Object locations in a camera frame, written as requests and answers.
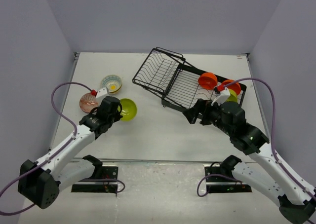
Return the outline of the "lime green bowl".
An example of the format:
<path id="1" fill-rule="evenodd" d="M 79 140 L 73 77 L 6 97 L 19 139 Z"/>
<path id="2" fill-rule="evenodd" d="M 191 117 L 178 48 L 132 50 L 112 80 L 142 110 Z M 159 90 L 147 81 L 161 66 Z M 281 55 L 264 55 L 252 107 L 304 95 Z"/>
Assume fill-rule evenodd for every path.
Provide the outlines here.
<path id="1" fill-rule="evenodd" d="M 228 97 L 226 102 L 236 102 L 237 103 L 238 102 L 237 93 L 232 89 L 229 89 L 229 92 L 230 92 L 230 96 Z"/>
<path id="2" fill-rule="evenodd" d="M 120 99 L 118 112 L 122 116 L 121 121 L 128 122 L 133 120 L 137 115 L 137 106 L 135 102 L 128 98 Z"/>

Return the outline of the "red diamond pattern bowl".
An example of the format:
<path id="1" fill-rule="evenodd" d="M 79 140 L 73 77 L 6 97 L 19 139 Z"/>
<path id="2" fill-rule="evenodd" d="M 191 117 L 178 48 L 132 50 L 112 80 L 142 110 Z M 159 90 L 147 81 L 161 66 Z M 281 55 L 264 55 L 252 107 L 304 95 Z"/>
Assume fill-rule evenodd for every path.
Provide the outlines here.
<path id="1" fill-rule="evenodd" d="M 96 97 L 90 92 L 84 94 L 79 101 L 80 109 L 85 113 L 90 113 L 94 108 L 99 107 Z"/>

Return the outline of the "yellow sun pattern bowl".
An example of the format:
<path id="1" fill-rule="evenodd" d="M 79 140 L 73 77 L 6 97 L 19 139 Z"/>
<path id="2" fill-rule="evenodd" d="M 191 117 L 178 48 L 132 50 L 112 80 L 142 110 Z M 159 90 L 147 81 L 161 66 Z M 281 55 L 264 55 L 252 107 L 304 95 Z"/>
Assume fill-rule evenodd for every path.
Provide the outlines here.
<path id="1" fill-rule="evenodd" d="M 118 75 L 107 75 L 100 82 L 100 88 L 107 87 L 109 92 L 116 91 L 122 85 L 122 79 Z"/>

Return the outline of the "lime green bowl front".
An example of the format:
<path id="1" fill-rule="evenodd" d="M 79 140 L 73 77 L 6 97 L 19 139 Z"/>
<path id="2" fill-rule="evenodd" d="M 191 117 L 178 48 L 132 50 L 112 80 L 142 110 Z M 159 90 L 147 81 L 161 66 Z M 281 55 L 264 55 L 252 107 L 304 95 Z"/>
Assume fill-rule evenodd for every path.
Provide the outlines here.
<path id="1" fill-rule="evenodd" d="M 226 102 L 236 102 L 237 103 L 238 102 L 237 93 L 232 89 L 229 89 L 229 92 L 230 92 L 230 96 L 228 97 Z"/>

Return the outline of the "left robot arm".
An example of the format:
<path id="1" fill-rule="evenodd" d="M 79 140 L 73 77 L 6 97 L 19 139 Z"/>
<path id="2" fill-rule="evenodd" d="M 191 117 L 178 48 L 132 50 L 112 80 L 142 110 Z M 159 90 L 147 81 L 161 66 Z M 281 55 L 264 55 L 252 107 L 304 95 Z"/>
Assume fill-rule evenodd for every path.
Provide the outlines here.
<path id="1" fill-rule="evenodd" d="M 74 132 L 51 152 L 35 162 L 27 160 L 21 165 L 18 192 L 39 208 L 46 209 L 65 188 L 82 180 L 99 180 L 103 169 L 98 158 L 86 155 L 74 166 L 69 162 L 119 121 L 121 111 L 120 100 L 106 96 L 101 105 L 84 116 Z"/>

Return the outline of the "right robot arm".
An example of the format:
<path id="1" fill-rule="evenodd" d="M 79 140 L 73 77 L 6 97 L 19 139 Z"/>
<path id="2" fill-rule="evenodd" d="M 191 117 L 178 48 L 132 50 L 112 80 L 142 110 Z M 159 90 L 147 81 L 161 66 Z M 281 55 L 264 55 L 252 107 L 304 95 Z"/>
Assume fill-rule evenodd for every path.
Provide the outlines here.
<path id="1" fill-rule="evenodd" d="M 316 211 L 316 188 L 306 182 L 272 148 L 266 135 L 249 124 L 245 111 L 235 102 L 219 105 L 211 100 L 199 99 L 183 111 L 190 124 L 201 118 L 201 125 L 214 125 L 229 136 L 239 151 L 249 156 L 268 174 L 252 171 L 239 158 L 230 156 L 223 163 L 220 175 L 225 181 L 245 182 L 277 205 L 280 213 L 292 224 L 304 224 Z"/>

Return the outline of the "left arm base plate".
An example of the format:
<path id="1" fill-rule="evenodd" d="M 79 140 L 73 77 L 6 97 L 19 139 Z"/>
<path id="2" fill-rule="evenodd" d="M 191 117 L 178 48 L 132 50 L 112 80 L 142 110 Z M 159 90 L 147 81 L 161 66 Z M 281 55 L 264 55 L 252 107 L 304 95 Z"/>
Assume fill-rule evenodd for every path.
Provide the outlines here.
<path id="1" fill-rule="evenodd" d="M 78 182 L 72 185 L 73 193 L 117 193 L 117 182 L 100 182 L 100 180 L 117 179 L 119 168 L 117 166 L 103 166 L 98 176 L 89 178 L 97 182 Z"/>

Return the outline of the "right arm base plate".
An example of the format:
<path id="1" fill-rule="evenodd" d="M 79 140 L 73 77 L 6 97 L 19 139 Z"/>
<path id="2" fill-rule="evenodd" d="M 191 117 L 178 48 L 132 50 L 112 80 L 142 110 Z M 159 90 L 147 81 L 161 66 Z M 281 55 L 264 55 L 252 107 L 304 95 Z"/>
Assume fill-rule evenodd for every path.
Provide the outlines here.
<path id="1" fill-rule="evenodd" d="M 205 175 L 220 174 L 220 163 L 213 162 L 204 167 Z M 251 193 L 252 188 L 248 184 L 234 182 L 224 177 L 209 177 L 206 179 L 206 191 L 208 193 Z"/>

